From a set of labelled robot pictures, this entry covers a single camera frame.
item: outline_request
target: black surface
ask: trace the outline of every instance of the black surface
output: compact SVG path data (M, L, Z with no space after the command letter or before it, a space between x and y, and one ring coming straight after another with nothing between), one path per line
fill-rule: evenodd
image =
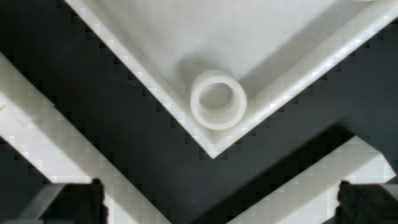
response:
M47 224L107 224L105 192L98 180L68 184L41 216Z
M63 3L0 0L0 51L173 223L226 223L315 150L342 143L338 128L331 142L304 147L331 127L363 137L398 170L397 24L216 160Z
M0 139L0 223L20 215L49 179Z

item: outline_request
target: white ring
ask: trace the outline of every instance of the white ring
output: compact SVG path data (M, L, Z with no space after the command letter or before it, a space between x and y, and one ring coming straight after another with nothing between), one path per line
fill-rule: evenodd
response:
M201 94L208 86L226 84L233 96L223 109L210 109L201 103ZM248 109L248 96L240 83L223 70L207 71L196 78L191 92L191 110L200 124L212 130L232 128L242 120Z

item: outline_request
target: white surface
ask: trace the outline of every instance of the white surface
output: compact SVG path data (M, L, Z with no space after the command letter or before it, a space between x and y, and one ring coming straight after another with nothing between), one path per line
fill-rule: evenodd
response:
M342 180L384 183L393 177L381 152L354 137L230 224L322 224L335 216Z
M15 77L22 77L2 55L0 67L2 80L15 80ZM33 108L41 108L33 105L41 105L41 102L49 102L49 100L40 91L31 88L31 83L25 79L17 79L17 82L8 83L13 85L4 84L0 83L2 96L9 95L13 87L13 91L18 93L29 90L34 98L27 104L15 104L13 100L6 98L6 106L0 110L0 136L52 183L91 183L98 177L105 185L109 223L168 224L169 221L162 213L57 109L33 110ZM13 99L20 102L20 96L25 99L27 95L17 96Z
M232 91L232 94L223 94L221 90ZM193 84L191 109L200 124L212 130L226 130L240 122L248 109L248 96L228 72L210 70L198 76Z
M212 157L281 108L398 15L398 0L66 0ZM244 86L249 108L212 131L191 86L212 69Z

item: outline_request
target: white edge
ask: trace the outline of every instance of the white edge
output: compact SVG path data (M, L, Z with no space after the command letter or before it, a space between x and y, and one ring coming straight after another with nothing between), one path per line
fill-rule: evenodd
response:
M381 152L354 137L230 224L322 224L335 216L342 181L376 184L395 176Z

